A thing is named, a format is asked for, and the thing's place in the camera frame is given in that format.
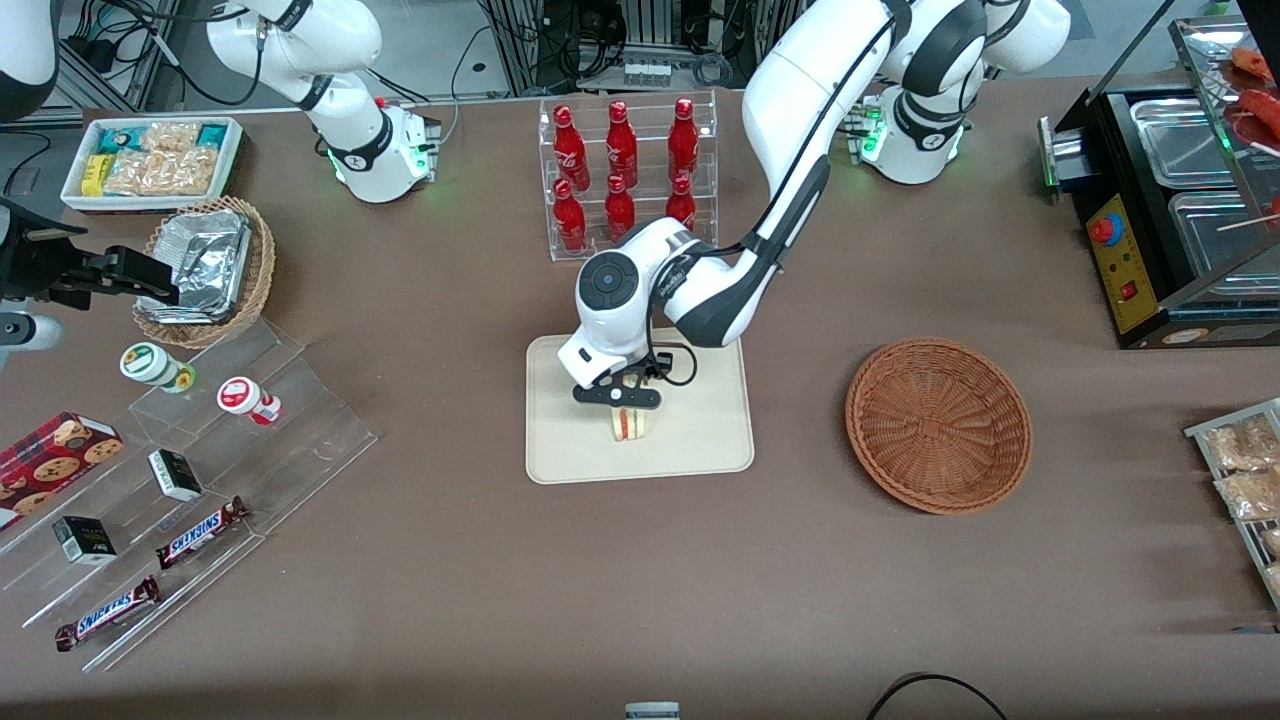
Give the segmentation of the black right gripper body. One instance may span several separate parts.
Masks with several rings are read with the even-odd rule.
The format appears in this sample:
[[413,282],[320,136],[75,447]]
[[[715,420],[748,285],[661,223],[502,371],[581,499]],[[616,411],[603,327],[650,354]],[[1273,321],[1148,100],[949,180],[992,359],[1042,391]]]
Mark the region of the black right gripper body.
[[70,238],[86,228],[55,222],[3,200],[1,290],[6,301],[33,300],[87,310],[101,278],[87,261],[96,258]]

